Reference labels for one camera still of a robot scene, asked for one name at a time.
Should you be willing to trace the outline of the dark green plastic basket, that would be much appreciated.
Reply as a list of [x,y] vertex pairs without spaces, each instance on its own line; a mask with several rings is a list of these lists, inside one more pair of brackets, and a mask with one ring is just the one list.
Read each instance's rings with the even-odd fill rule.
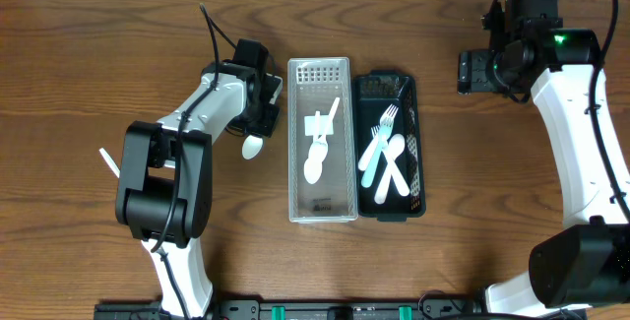
[[396,70],[373,70],[353,79],[351,99],[354,144],[358,154],[363,154],[368,148],[372,141],[370,129],[379,124],[379,119],[390,105],[398,109],[393,133],[402,135],[406,143],[405,150],[396,157],[396,163],[408,184],[409,194],[400,195],[395,184],[391,183],[385,201],[382,204],[375,201],[378,184],[387,166],[387,161],[381,158],[372,186],[358,188],[359,214],[380,222],[404,222],[423,216],[426,201],[414,77]]

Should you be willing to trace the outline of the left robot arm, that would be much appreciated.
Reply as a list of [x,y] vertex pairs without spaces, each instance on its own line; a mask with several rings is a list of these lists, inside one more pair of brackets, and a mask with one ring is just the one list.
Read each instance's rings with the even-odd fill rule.
[[210,319],[213,285],[200,237],[213,198],[213,144],[226,128],[271,137],[283,88],[268,73],[269,50],[240,39],[232,58],[207,66],[196,91],[156,123],[126,131],[115,215],[150,253],[159,302],[94,309],[97,319]]

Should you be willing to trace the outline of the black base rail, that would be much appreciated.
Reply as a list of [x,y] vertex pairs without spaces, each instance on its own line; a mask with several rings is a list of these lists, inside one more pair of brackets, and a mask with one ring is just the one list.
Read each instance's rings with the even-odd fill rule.
[[[190,319],[213,320],[359,320],[359,319],[483,319],[487,315],[480,303],[461,296],[428,296],[418,302],[259,302],[230,300],[211,304],[204,316]],[[94,319],[184,319],[160,309],[158,302],[97,304]],[[559,310],[541,319],[588,319],[586,310]]]

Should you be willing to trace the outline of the clear plastic basket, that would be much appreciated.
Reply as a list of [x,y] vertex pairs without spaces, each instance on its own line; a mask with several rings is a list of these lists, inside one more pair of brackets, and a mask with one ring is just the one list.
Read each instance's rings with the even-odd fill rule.
[[[346,57],[291,58],[287,62],[288,218],[293,223],[346,223],[358,217],[350,66]],[[318,137],[336,97],[328,153],[315,184],[304,163],[320,112]]]

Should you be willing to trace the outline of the white plastic spoon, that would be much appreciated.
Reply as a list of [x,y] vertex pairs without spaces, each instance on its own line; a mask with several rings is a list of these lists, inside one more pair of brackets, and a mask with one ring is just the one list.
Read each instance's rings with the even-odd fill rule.
[[255,135],[248,135],[242,145],[241,154],[246,160],[252,160],[259,155],[264,146],[264,139]]
[[320,124],[320,112],[315,112],[315,125],[314,125],[314,135],[313,135],[313,143],[309,148],[308,159],[304,163],[303,172],[306,181],[309,184],[315,184],[322,173],[322,163],[319,161],[318,152],[317,152],[317,144],[316,141],[318,139],[319,133],[319,124]]
[[[389,146],[385,149],[386,153],[389,153],[395,160],[405,149],[405,139],[401,134],[395,134],[389,141]],[[390,164],[387,163],[385,171],[381,180],[379,181],[377,190],[375,192],[374,201],[377,204],[384,204],[389,193],[390,181],[393,177],[393,169]]]
[[316,148],[317,148],[320,162],[322,162],[326,158],[326,155],[328,153],[327,135],[331,127],[333,126],[334,118],[338,110],[339,103],[340,103],[340,98],[336,97],[333,101],[329,114],[327,115],[327,121],[324,125],[324,130],[322,131],[322,134],[318,137],[316,141],[316,144],[317,144]]
[[115,175],[115,177],[119,178],[120,177],[120,168],[118,167],[118,165],[114,161],[114,159],[111,157],[111,155],[107,152],[107,150],[105,148],[100,148],[98,150],[98,152],[100,153],[101,157],[103,158],[104,162],[107,164],[109,169]]

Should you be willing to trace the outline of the white plastic fork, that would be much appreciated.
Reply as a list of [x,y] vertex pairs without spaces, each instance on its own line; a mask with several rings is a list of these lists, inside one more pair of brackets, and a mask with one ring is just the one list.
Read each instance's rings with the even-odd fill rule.
[[393,169],[393,177],[392,177],[391,180],[394,181],[394,184],[396,186],[396,189],[397,189],[399,195],[405,197],[405,196],[407,196],[410,193],[410,188],[409,188],[405,178],[403,177],[400,169],[398,168],[398,166],[396,164],[396,160],[394,160],[393,157],[389,153],[386,153],[385,149],[383,151],[384,158],[385,158],[386,162],[390,164],[390,167]]
[[365,171],[366,168],[369,165],[370,160],[372,159],[376,146],[378,144],[378,133],[379,133],[379,126],[373,126],[370,130],[371,135],[372,135],[372,140],[370,141],[370,143],[368,144],[367,148],[365,149],[365,151],[363,152],[363,154],[361,155],[357,167],[360,171]]
[[364,188],[370,187],[373,183],[380,154],[384,148],[386,141],[390,138],[392,134],[394,121],[398,110],[399,109],[394,104],[391,104],[379,120],[379,129],[376,136],[373,138],[375,146],[371,150],[370,160],[368,161],[368,165],[364,170],[363,176],[361,177],[361,186]]

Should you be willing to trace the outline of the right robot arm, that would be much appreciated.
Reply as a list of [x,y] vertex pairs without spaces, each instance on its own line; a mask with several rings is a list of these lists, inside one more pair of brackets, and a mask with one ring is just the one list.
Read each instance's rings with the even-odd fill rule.
[[594,32],[567,29],[557,0],[494,0],[485,49],[459,57],[458,91],[538,109],[555,159],[562,230],[537,245],[527,270],[487,287],[490,314],[545,317],[629,299],[629,171],[597,69]]

